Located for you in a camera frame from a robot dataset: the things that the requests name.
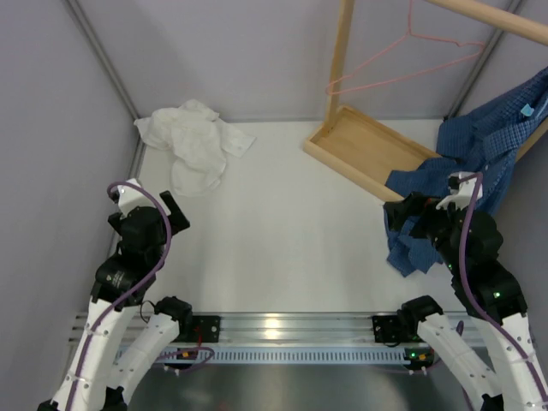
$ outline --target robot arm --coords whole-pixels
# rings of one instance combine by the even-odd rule
[[[169,192],[160,194],[171,211],[167,217],[158,204],[151,206],[153,198],[141,192],[135,179],[128,183],[118,187],[113,199],[120,212],[109,216],[121,240],[95,274],[86,329],[68,375],[53,399],[40,404],[39,411],[126,410],[137,384],[160,352],[189,331],[192,307],[166,297],[156,305],[148,327],[113,366],[129,321],[165,258],[166,222],[171,235],[190,226]]]
[[[131,398],[164,348],[178,336],[186,336],[192,322],[192,307],[175,297],[166,297],[154,309],[146,328],[111,368],[107,386],[120,390],[123,400]]]
[[[384,209],[393,230],[401,230],[408,217],[418,218],[410,235],[427,238],[442,256],[453,275],[451,285],[455,295],[479,329],[497,374],[449,327],[443,311],[431,297],[403,304],[398,318],[410,336],[418,335],[439,353],[467,392],[474,409],[513,411],[548,406],[543,403],[539,389],[546,390],[546,382],[529,336],[527,304],[517,280],[497,261],[503,237],[485,212],[474,211],[468,231],[468,284],[477,305],[498,323],[502,332],[521,345],[526,360],[501,330],[476,311],[459,275],[459,243],[466,214],[461,208],[470,202],[475,183],[470,174],[452,176],[451,195],[445,199],[411,193],[401,202],[386,203]]]

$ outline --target white table surface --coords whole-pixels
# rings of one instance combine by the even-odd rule
[[[384,123],[434,148],[440,121]],[[174,238],[146,298],[176,295],[196,312],[386,312],[429,294],[463,310],[445,267],[404,278],[385,261],[382,202],[301,149],[318,125],[236,124],[257,140],[243,158],[227,155],[214,192],[175,195],[192,226]],[[172,161],[147,148],[144,188],[170,189]]]

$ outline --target clothes hanger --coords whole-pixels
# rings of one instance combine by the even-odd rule
[[[466,43],[461,43],[461,42],[459,42],[458,40],[455,40],[455,39],[446,39],[446,38],[442,38],[442,37],[426,36],[426,35],[423,35],[423,34],[413,33],[413,28],[412,28],[413,6],[414,6],[414,0],[409,0],[408,29],[407,29],[407,31],[405,32],[405,34],[403,36],[401,36],[398,40],[396,40],[394,43],[392,43],[391,45],[389,45],[388,47],[386,47],[384,50],[380,51],[379,53],[377,53],[373,57],[370,57],[369,59],[365,60],[352,73],[346,74],[346,75],[340,77],[339,79],[334,80],[331,83],[329,83],[327,85],[327,87],[325,88],[325,93],[330,95],[330,96],[334,96],[334,95],[337,95],[337,94],[344,94],[346,92],[357,92],[359,90],[366,90],[368,88],[374,88],[374,87],[377,87],[377,86],[385,86],[385,85],[390,84],[390,83],[396,83],[397,81],[408,80],[408,79],[411,79],[411,78],[414,78],[414,77],[418,77],[419,75],[432,73],[432,72],[440,70],[440,69],[445,69],[446,67],[452,66],[454,64],[466,62],[467,60],[470,60],[472,58],[475,58],[475,57],[479,56],[481,54],[481,52],[483,51],[483,49],[485,48],[485,44],[483,42],[480,42],[480,41],[468,41]],[[379,57],[381,57],[382,55],[388,53],[390,50],[397,47],[400,43],[402,43],[403,41],[405,41],[406,39],[411,38],[411,37],[416,37],[417,39],[443,42],[443,43],[451,43],[451,44],[456,45],[458,47],[465,47],[467,45],[475,45],[475,46],[479,47],[479,51],[474,53],[474,54],[470,54],[468,56],[465,56],[465,57],[457,58],[456,60],[453,60],[453,61],[448,62],[448,63],[440,64],[440,65],[432,67],[432,68],[427,68],[427,69],[424,69],[424,70],[421,70],[421,71],[417,71],[416,73],[406,74],[406,75],[396,77],[396,78],[391,79],[391,80],[385,80],[385,81],[380,81],[380,82],[377,82],[377,83],[366,84],[364,86],[351,87],[351,88],[347,88],[347,89],[344,89],[344,90],[340,90],[338,92],[333,92],[331,90],[332,86],[335,85],[336,83],[354,77],[365,66],[367,66],[368,64],[374,62]]]

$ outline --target wooden rod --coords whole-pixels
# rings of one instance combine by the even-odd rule
[[[548,45],[548,26],[475,0],[426,0],[506,32]]]
[[[520,158],[522,158],[523,155],[531,149],[533,144],[539,141],[540,137],[542,137],[546,133],[548,133],[548,117],[545,118],[545,120],[537,127],[537,129],[534,130],[533,133],[527,138],[525,143],[523,143],[523,146],[521,146],[517,152],[517,157],[515,158],[515,161],[518,162]]]
[[[335,50],[333,51],[333,60],[331,62],[331,74],[329,82],[335,81],[343,76],[344,59],[348,46],[348,37],[350,36],[350,25],[352,23],[352,13],[354,11],[354,0],[341,0],[339,6],[339,20],[337,23],[337,40],[335,41]],[[334,84],[331,88],[333,92],[341,89],[341,82]],[[337,116],[337,107],[339,105],[339,95],[327,96],[327,108],[325,110],[325,131],[329,131],[335,124]]]

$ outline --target white towel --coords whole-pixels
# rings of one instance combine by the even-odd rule
[[[156,110],[135,121],[143,141],[159,150],[173,150],[171,184],[180,195],[211,192],[226,168],[223,151],[240,158],[255,138],[224,122],[219,114],[197,100],[178,109]]]

